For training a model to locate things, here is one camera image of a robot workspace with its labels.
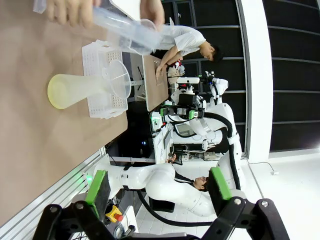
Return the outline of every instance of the man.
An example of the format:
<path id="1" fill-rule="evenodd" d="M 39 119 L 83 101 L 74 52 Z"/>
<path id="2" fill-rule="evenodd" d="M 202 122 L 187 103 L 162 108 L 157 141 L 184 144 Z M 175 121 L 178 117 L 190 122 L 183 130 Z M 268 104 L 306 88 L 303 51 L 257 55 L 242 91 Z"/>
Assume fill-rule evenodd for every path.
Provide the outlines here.
<path id="1" fill-rule="evenodd" d="M 165 72 L 167 66 L 182 59 L 183 56 L 198 50 L 200 50 L 200 54 L 204 58 L 212 62 L 219 62 L 223 58 L 220 49 L 217 46 L 211 46 L 204 36 L 192 27 L 164 25 L 161 34 L 163 39 L 158 49 L 168 51 L 163 56 L 160 65 L 156 68 L 156 79 Z"/>
<path id="2" fill-rule="evenodd" d="M 169 164 L 173 164 L 174 161 L 176 160 L 176 155 L 173 154 L 173 156 L 171 158 L 169 158 L 166 163 Z M 197 177 L 194 181 L 180 175 L 179 173 L 177 173 L 177 171 L 175 171 L 175 176 L 174 176 L 174 180 L 178 183 L 187 183 L 189 185 L 191 185 L 192 187 L 195 187 L 196 189 L 198 189 L 199 191 L 202 192 L 207 192 L 207 182 L 208 182 L 208 177 L 202 176 L 202 177 Z"/>

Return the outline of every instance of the white plastic basket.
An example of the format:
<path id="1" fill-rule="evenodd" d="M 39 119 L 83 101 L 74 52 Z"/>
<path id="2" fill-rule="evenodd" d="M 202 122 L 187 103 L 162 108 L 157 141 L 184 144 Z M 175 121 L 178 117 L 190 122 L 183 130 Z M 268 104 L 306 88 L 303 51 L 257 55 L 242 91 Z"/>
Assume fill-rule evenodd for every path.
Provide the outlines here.
<path id="1" fill-rule="evenodd" d="M 103 68 L 113 60 L 122 62 L 121 51 L 105 47 L 104 41 L 97 40 L 82 47 L 83 72 L 85 76 L 102 76 Z M 99 93 L 87 98 L 91 118 L 109 119 L 128 110 L 127 99 L 121 99 L 114 94 Z"/>

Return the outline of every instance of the white shirt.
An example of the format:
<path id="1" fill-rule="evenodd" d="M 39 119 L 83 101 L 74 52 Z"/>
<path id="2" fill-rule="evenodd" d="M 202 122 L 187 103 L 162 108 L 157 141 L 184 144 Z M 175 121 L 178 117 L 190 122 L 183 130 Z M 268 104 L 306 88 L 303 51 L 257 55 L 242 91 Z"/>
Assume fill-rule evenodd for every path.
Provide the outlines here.
<path id="1" fill-rule="evenodd" d="M 157 49 L 169 50 L 176 45 L 181 56 L 198 51 L 199 46 L 206 41 L 201 32 L 188 26 L 164 25 L 161 34 L 162 41 Z"/>

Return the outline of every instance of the wooden table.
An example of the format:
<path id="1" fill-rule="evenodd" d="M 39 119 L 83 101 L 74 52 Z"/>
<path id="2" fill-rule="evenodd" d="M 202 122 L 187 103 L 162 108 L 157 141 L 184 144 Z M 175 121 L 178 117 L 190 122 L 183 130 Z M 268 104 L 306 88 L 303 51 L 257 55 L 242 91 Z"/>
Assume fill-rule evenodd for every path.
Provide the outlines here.
<path id="1" fill-rule="evenodd" d="M 0 225 L 127 129 L 126 113 L 89 117 L 87 100 L 55 109 L 55 74 L 83 75 L 82 46 L 106 32 L 48 22 L 33 0 L 0 0 Z"/>
<path id="2" fill-rule="evenodd" d="M 163 74 L 162 77 L 156 80 L 155 67 L 160 64 L 161 60 L 151 55 L 140 56 L 135 53 L 130 54 L 130 60 L 133 80 L 137 82 L 141 80 L 138 67 L 142 72 L 141 74 L 144 79 L 143 82 L 145 88 L 146 108 L 149 112 L 151 112 L 169 97 L 167 75 Z M 142 88 L 138 85 L 134 86 L 134 92 L 135 94 L 139 95 L 139 93 L 142 93 Z"/>

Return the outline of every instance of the human hand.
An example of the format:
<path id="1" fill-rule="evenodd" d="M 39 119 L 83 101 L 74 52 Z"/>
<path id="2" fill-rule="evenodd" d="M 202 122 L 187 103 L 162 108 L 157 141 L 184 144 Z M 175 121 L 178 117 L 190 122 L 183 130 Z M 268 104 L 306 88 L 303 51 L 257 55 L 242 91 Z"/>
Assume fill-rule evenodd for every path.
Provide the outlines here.
<path id="1" fill-rule="evenodd" d="M 176 160 L 176 154 L 173 154 L 171 158 L 169 158 L 166 163 L 169 163 L 169 164 L 173 164 L 174 161 Z"/>
<path id="2" fill-rule="evenodd" d="M 164 73 L 167 71 L 167 65 L 161 66 L 159 65 L 155 70 L 155 79 L 158 80 L 158 78 L 162 78 Z"/>
<path id="3" fill-rule="evenodd" d="M 140 18 L 151 20 L 160 32 L 165 23 L 165 11 L 161 0 L 141 0 Z"/>
<path id="4" fill-rule="evenodd" d="M 93 6 L 99 7 L 101 0 L 46 0 L 46 12 L 50 21 L 71 26 L 81 22 L 85 28 L 93 24 Z"/>

